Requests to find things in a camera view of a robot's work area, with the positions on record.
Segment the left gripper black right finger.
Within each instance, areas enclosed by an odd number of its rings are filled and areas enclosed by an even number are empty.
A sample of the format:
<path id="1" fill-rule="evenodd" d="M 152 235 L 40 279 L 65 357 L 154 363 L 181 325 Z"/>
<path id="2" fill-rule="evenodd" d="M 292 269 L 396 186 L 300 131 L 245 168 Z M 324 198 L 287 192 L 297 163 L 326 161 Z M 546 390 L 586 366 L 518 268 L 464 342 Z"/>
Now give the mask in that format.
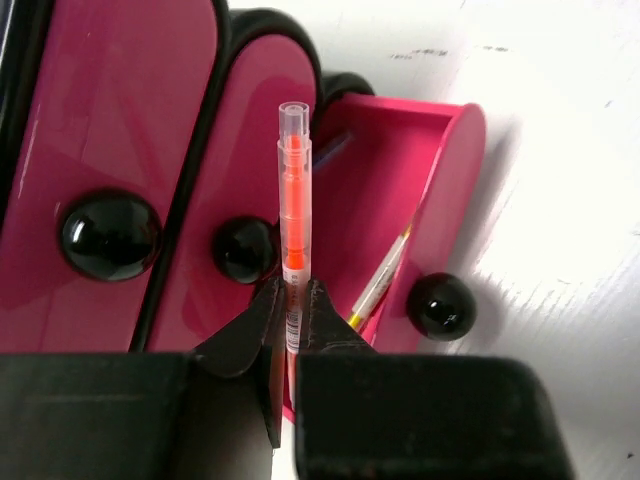
<path id="1" fill-rule="evenodd" d="M 505 358 L 386 354 L 306 291 L 296 360 L 302 479 L 571 479 L 550 398 Z"/>

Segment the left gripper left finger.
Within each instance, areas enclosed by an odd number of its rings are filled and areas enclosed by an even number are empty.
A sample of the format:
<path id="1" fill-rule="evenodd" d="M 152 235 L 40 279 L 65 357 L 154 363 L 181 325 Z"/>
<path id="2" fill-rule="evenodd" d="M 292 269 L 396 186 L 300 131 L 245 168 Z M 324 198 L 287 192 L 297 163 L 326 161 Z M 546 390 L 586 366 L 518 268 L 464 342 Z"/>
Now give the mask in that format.
<path id="1" fill-rule="evenodd" d="M 267 479 L 281 442 L 284 286 L 189 352 L 5 354 L 5 479 Z"/>

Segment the yellow pen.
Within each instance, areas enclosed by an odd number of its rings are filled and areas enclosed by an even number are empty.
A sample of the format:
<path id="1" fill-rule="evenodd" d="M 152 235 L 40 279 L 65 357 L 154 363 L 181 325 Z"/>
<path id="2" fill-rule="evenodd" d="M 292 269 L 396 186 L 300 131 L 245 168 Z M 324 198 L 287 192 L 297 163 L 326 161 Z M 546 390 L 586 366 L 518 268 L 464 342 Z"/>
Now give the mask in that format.
<path id="1" fill-rule="evenodd" d="M 404 232 L 396 238 L 354 303 L 347 321 L 354 330 L 360 331 L 364 327 L 373 310 L 388 290 L 410 236 L 411 227 L 412 225 L 409 224 Z"/>

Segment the red clear pen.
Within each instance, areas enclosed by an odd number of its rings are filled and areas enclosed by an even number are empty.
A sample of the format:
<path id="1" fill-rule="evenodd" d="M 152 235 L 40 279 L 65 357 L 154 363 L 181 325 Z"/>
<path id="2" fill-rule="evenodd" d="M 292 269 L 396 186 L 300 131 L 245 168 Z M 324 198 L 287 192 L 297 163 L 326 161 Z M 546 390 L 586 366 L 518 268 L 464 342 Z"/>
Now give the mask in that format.
<path id="1" fill-rule="evenodd" d="M 279 106 L 277 147 L 287 380 L 293 396 L 304 300 L 311 277 L 312 142 L 307 104 L 291 101 Z"/>

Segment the blue clear pen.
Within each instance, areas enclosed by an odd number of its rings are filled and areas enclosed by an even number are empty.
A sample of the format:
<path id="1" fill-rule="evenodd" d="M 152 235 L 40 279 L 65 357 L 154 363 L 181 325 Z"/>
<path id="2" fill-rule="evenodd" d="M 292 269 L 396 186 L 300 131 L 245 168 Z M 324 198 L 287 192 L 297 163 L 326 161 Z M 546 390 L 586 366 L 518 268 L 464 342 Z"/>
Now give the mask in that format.
<path id="1" fill-rule="evenodd" d="M 328 141 L 320 150 L 313 154 L 313 169 L 317 170 L 329 162 L 332 157 L 340 153 L 346 147 L 351 138 L 352 135 L 350 132 L 344 132 Z"/>

